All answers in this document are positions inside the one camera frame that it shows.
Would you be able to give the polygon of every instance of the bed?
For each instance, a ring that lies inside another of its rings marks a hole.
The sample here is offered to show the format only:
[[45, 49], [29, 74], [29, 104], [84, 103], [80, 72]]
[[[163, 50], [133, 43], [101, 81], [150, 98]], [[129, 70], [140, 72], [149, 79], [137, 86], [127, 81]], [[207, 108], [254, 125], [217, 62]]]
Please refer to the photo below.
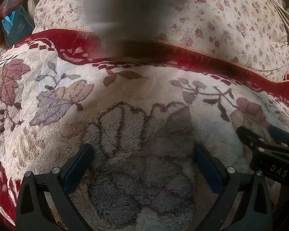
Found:
[[[14, 223], [26, 171], [62, 166], [87, 142], [96, 159], [70, 197], [94, 230], [195, 228], [217, 195], [194, 141], [250, 172], [236, 129], [271, 142], [268, 125], [289, 132], [289, 37], [276, 6], [173, 0], [149, 45], [160, 59], [141, 63], [92, 58], [103, 44], [81, 0], [40, 0], [34, 33], [0, 58], [2, 214]], [[267, 183], [276, 204], [280, 184]]]

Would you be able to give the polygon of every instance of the blue gripper pad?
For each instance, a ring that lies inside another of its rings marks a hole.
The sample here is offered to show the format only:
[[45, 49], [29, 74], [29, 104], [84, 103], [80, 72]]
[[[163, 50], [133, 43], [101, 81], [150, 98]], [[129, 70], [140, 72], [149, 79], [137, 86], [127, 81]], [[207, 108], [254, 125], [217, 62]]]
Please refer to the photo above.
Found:
[[213, 157], [203, 144], [194, 145], [194, 155], [195, 162], [212, 192], [221, 195], [227, 182], [226, 167], [218, 158]]
[[66, 194], [75, 192], [82, 177], [94, 158], [94, 148], [85, 143], [74, 157], [62, 167], [61, 184]]

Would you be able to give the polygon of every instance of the blue plastic bag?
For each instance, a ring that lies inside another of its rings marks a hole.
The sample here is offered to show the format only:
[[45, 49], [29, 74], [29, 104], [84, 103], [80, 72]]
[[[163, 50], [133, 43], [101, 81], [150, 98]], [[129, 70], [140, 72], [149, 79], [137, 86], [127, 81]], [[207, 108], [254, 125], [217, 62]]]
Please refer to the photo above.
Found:
[[26, 36], [31, 35], [35, 25], [27, 11], [21, 6], [10, 16], [4, 17], [2, 27], [6, 44], [11, 47]]

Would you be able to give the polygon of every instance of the metal screw head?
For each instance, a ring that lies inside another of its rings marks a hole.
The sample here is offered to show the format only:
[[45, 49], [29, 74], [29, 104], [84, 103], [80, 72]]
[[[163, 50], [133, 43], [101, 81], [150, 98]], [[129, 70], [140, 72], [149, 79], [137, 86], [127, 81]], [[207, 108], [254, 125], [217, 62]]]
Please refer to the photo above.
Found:
[[59, 168], [59, 167], [55, 167], [55, 168], [52, 169], [52, 172], [53, 172], [54, 174], [57, 174], [57, 173], [60, 172], [60, 168]]
[[31, 171], [27, 171], [27, 172], [25, 172], [25, 177], [29, 177], [30, 175], [31, 175]]
[[235, 172], [235, 169], [233, 167], [227, 168], [228, 173], [233, 174]]

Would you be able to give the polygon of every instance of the fleece blanket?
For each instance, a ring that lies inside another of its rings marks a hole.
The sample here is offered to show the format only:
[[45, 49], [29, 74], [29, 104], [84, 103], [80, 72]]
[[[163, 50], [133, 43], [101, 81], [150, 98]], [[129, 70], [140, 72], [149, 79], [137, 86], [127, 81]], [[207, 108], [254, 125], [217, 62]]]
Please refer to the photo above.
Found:
[[[272, 142], [269, 124], [289, 132], [289, 80], [178, 44], [152, 46], [160, 61], [96, 60], [96, 35], [52, 29], [2, 56], [0, 211], [12, 223], [24, 173], [49, 172], [90, 143], [95, 159], [70, 197], [94, 230], [193, 230], [217, 198], [193, 163], [194, 142], [251, 173], [236, 129]], [[279, 185], [267, 182], [276, 203]]]

